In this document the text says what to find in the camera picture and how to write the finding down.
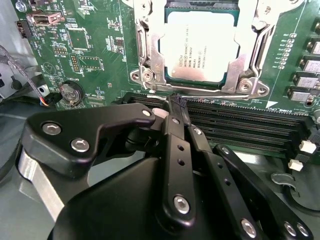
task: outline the wire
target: wire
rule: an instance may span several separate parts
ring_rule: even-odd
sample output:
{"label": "wire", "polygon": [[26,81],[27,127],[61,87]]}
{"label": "wire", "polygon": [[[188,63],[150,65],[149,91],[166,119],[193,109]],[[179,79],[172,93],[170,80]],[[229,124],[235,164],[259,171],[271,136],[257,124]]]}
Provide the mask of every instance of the wire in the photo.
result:
{"label": "wire", "polygon": [[4,55],[8,58],[8,63],[12,64],[19,71],[19,73],[26,78],[27,82],[30,84],[30,86],[35,91],[35,93],[38,95],[42,104],[47,107],[48,104],[46,104],[46,101],[42,97],[41,92],[38,90],[36,84],[32,81],[32,79],[28,76],[28,74],[24,71],[23,67],[14,60],[14,58],[9,54],[9,52],[2,45],[0,45],[0,50],[2,50]]}
{"label": "wire", "polygon": [[[283,165],[284,168],[286,169],[286,172],[288,174],[292,175],[292,170],[290,168],[288,168],[288,163],[284,160],[283,161]],[[310,215],[310,216],[314,216],[314,217],[318,217],[320,218],[320,210],[314,210],[314,209],[310,209],[307,208],[305,206],[302,206],[300,203],[298,203],[294,197],[292,196],[291,193],[291,187],[290,186],[283,186],[283,196],[285,201],[288,203],[288,205],[294,209],[299,210],[300,212],[306,214],[306,215]]]}

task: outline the connector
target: connector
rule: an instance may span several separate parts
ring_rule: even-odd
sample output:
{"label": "connector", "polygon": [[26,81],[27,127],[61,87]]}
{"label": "connector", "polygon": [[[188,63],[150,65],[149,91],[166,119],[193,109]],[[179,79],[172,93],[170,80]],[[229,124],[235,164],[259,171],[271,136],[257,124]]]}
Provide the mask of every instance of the connector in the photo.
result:
{"label": "connector", "polygon": [[288,163],[288,167],[292,170],[296,170],[300,172],[301,169],[304,167],[304,165],[302,162],[298,160],[291,159],[290,162]]}
{"label": "connector", "polygon": [[44,12],[42,10],[37,10],[35,12],[27,14],[26,19],[36,26],[49,26],[62,21],[63,16],[59,11]]}

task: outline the small white component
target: small white component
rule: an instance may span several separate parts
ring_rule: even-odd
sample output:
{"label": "small white component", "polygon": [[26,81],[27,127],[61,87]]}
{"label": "small white component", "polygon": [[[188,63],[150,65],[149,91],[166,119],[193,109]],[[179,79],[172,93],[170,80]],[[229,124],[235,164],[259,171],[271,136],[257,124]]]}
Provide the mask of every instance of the small white component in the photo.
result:
{"label": "small white component", "polygon": [[299,145],[299,149],[300,151],[309,153],[309,154],[313,154],[315,152],[315,150],[317,149],[317,146],[310,142],[310,141],[301,141],[301,144]]}
{"label": "small white component", "polygon": [[229,13],[174,11],[160,39],[167,74],[172,78],[219,83],[237,58],[235,18]]}
{"label": "small white component", "polygon": [[301,169],[304,167],[304,165],[302,162],[298,160],[291,159],[290,162],[288,163],[288,167],[292,170],[296,170],[300,172]]}

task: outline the hex bolt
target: hex bolt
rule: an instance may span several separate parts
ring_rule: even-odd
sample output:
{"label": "hex bolt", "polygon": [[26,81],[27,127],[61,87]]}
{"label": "hex bolt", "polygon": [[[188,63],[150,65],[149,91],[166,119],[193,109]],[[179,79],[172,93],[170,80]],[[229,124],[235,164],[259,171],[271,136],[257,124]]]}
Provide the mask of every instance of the hex bolt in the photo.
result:
{"label": "hex bolt", "polygon": [[20,13],[25,13],[27,11],[27,6],[23,1],[18,0],[15,3],[15,9],[17,9]]}

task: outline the metal lever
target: metal lever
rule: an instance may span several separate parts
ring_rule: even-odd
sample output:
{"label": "metal lever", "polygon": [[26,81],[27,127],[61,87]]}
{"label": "metal lever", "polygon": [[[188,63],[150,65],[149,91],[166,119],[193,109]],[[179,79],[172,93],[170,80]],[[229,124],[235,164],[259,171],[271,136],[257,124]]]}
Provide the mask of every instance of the metal lever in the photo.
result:
{"label": "metal lever", "polygon": [[237,239],[268,239],[251,216],[223,158],[213,154],[205,134],[196,126],[190,126],[188,133],[195,151],[205,161],[205,167],[224,203],[227,217]]}
{"label": "metal lever", "polygon": [[251,213],[271,239],[314,239],[304,222],[231,149],[217,145],[214,152],[223,157]]}
{"label": "metal lever", "polygon": [[196,221],[196,197],[193,182],[191,148],[185,141],[184,119],[180,98],[169,96],[165,102],[169,115],[162,125],[165,152],[161,210],[158,218],[168,230],[177,232],[191,227]]}

